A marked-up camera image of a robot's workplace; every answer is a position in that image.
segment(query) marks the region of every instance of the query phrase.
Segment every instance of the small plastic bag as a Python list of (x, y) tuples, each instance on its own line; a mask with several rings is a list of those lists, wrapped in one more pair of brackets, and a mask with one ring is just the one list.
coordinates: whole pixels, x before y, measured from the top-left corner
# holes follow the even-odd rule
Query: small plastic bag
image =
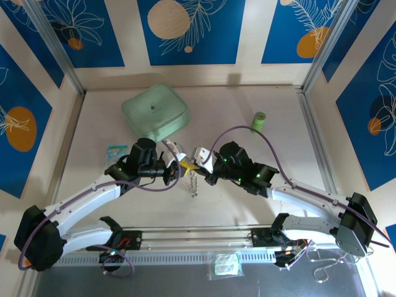
[(128, 154), (127, 145), (109, 145), (106, 154), (106, 168), (117, 163), (118, 159)]
[(209, 280), (243, 277), (240, 252), (210, 252)]

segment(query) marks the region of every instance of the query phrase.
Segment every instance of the mint green container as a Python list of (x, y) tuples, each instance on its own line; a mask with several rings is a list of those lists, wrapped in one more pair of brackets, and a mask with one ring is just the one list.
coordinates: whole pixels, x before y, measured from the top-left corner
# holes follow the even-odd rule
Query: mint green container
[(123, 103), (132, 130), (140, 137), (161, 141), (185, 126), (187, 105), (168, 85), (158, 84)]

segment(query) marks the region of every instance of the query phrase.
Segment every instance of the purple cable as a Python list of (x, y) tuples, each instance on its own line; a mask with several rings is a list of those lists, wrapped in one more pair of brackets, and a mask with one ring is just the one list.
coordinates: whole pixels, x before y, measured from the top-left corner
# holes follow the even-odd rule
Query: purple cable
[[(99, 190), (99, 189), (101, 189), (101, 188), (103, 188), (103, 187), (112, 186), (112, 185), (114, 185), (114, 184), (126, 184), (126, 185), (128, 185), (128, 186), (136, 187), (136, 188), (138, 188), (138, 189), (145, 190), (145, 191), (148, 191), (148, 192), (164, 192), (164, 191), (167, 191), (167, 190), (172, 189), (173, 187), (175, 187), (175, 185), (178, 183), (178, 181), (179, 181), (179, 179), (180, 179), (180, 177), (181, 177), (180, 162), (179, 162), (178, 157), (176, 156), (176, 154), (175, 154), (174, 151), (172, 150), (172, 148), (171, 148), (164, 140), (162, 141), (162, 143), (163, 143), (163, 144), (165, 145), (165, 147), (171, 152), (172, 156), (174, 157), (174, 159), (175, 159), (175, 161), (176, 161), (176, 164), (177, 164), (177, 166), (178, 166), (178, 171), (179, 171), (178, 178), (177, 178), (177, 179), (174, 181), (174, 183), (171, 184), (169, 187), (164, 187), (163, 189), (147, 189), (146, 187), (142, 187), (142, 186), (140, 186), (140, 185), (138, 185), (138, 184), (131, 183), (131, 182), (129, 182), (129, 181), (109, 181), (109, 182), (107, 182), (107, 183), (103, 183), (103, 184), (97, 185), (95, 189), (90, 188), (90, 189), (84, 191), (83, 193), (81, 193), (81, 194), (75, 196), (73, 199), (67, 201), (65, 204), (62, 204), (62, 206), (60, 206), (60, 208), (59, 208), (59, 211), (61, 212), (61, 211), (64, 210), (66, 207), (70, 206), (70, 205), (73, 204), (74, 202), (78, 201), (79, 199), (85, 197), (86, 195), (88, 195), (88, 194), (90, 194), (90, 193), (92, 193), (92, 192), (95, 192), (95, 191), (97, 191), (97, 190)], [(24, 257), (25, 257), (27, 248), (29, 247), (30, 243), (32, 242), (33, 237), (36, 235), (36, 233), (38, 232), (38, 230), (40, 230), (40, 228), (41, 228), (42, 226), (44, 226), (44, 224), (45, 224), (46, 222), (48, 222), (50, 219), (52, 219), (56, 214), (57, 214), (57, 211), (56, 211), (56, 210), (54, 210), (53, 212), (51, 212), (44, 220), (42, 220), (42, 221), (40, 222), (40, 224), (37, 225), (37, 227), (33, 230), (33, 232), (32, 232), (32, 233), (29, 235), (29, 237), (27, 238), (27, 240), (26, 240), (26, 242), (25, 242), (25, 245), (24, 245), (24, 247), (22, 248), (22, 250), (21, 250), (21, 252), (20, 252), (20, 256), (19, 256), (18, 268), (19, 268), (20, 270), (28, 270), (28, 269), (30, 269), (30, 268), (33, 267), (33, 265), (29, 265), (29, 266), (24, 267)]]
[(132, 264), (132, 262), (128, 259), (128, 257), (126, 255), (124, 255), (123, 253), (117, 251), (116, 249), (112, 249), (111, 247), (108, 247), (108, 246), (96, 245), (95, 247), (96, 248), (100, 248), (100, 249), (107, 249), (108, 251), (116, 252), (116, 254), (119, 255), (121, 258), (123, 258), (129, 264), (129, 266), (131, 267), (131, 272), (129, 272), (129, 274), (127, 274), (127, 275), (115, 275), (115, 274), (113, 274), (113, 273), (111, 273), (111, 272), (109, 272), (109, 271), (107, 271), (105, 269), (105, 264), (111, 260), (111, 258), (109, 257), (103, 262), (103, 264), (101, 266), (103, 274), (108, 275), (109, 277), (114, 277), (114, 278), (128, 278), (128, 277), (131, 277), (131, 276), (134, 275), (134, 273), (135, 273), (134, 264)]
[[(232, 130), (236, 130), (236, 129), (249, 129), (249, 130), (252, 130), (252, 131), (258, 133), (258, 134), (265, 140), (265, 142), (267, 143), (267, 145), (268, 145), (269, 148), (271, 149), (271, 152), (272, 152), (273, 157), (275, 158), (275, 161), (277, 162), (277, 165), (278, 165), (278, 167), (279, 167), (279, 171), (280, 171), (281, 175), (283, 176), (283, 178), (285, 179), (285, 181), (286, 181), (290, 186), (293, 186), (293, 187), (295, 187), (296, 189), (298, 189), (298, 190), (300, 190), (300, 191), (303, 191), (303, 192), (305, 192), (305, 193), (308, 193), (308, 194), (310, 194), (310, 195), (314, 195), (314, 196), (316, 196), (316, 197), (318, 197), (318, 198), (321, 198), (321, 199), (323, 199), (323, 200), (325, 200), (325, 201), (327, 201), (327, 202), (330, 202), (330, 203), (333, 203), (333, 202), (334, 202), (333, 199), (331, 199), (331, 198), (329, 198), (329, 197), (327, 197), (327, 196), (325, 196), (325, 195), (322, 195), (322, 194), (320, 194), (320, 193), (317, 193), (317, 192), (314, 192), (314, 191), (312, 191), (312, 190), (306, 189), (305, 187), (295, 186), (295, 185), (290, 181), (290, 179), (287, 177), (285, 171), (283, 170), (282, 165), (280, 164), (278, 155), (277, 155), (277, 153), (275, 152), (275, 149), (273, 148), (273, 146), (272, 146), (272, 144), (270, 143), (270, 141), (268, 140), (268, 138), (266, 138), (266, 136), (265, 136), (263, 133), (261, 133), (260, 131), (258, 131), (257, 129), (254, 129), (254, 128), (249, 127), (249, 126), (246, 126), (246, 125), (240, 125), (240, 126), (231, 127), (231, 128), (229, 128), (229, 129), (227, 129), (226, 131), (224, 131), (223, 133), (221, 133), (220, 136), (216, 139), (215, 143), (212, 145), (212, 148), (210, 149), (210, 152), (209, 152), (209, 155), (208, 155), (207, 159), (202, 163), (203, 165), (206, 164), (206, 163), (209, 161), (209, 158), (210, 158), (210, 156), (213, 154), (213, 151), (215, 150), (215, 147), (216, 147), (216, 145), (218, 144), (218, 142), (220, 141), (220, 139), (221, 139), (225, 134), (231, 132)], [(343, 209), (348, 210), (348, 211), (350, 211), (351, 213), (353, 213), (354, 215), (356, 215), (358, 218), (360, 218), (362, 221), (364, 221), (366, 224), (368, 224), (372, 229), (374, 229), (378, 234), (380, 234), (388, 243), (390, 243), (390, 246), (392, 245), (392, 242), (390, 241), (390, 239), (389, 239), (389, 238), (388, 238), (388, 237), (387, 237), (387, 236), (386, 236), (375, 224), (373, 224), (372, 222), (370, 222), (370, 221), (369, 221), (366, 217), (364, 217), (362, 214), (360, 214), (360, 213), (357, 212), (355, 209), (352, 209), (351, 207), (349, 207), (349, 206), (347, 206), (347, 205), (345, 205), (345, 204), (343, 204), (343, 203), (341, 203), (341, 202), (338, 202), (337, 205), (341, 206)], [(390, 246), (387, 245), (387, 244), (379, 244), (379, 245), (384, 246), (385, 248), (387, 248), (387, 247), (389, 248), (389, 247), (390, 247)]]

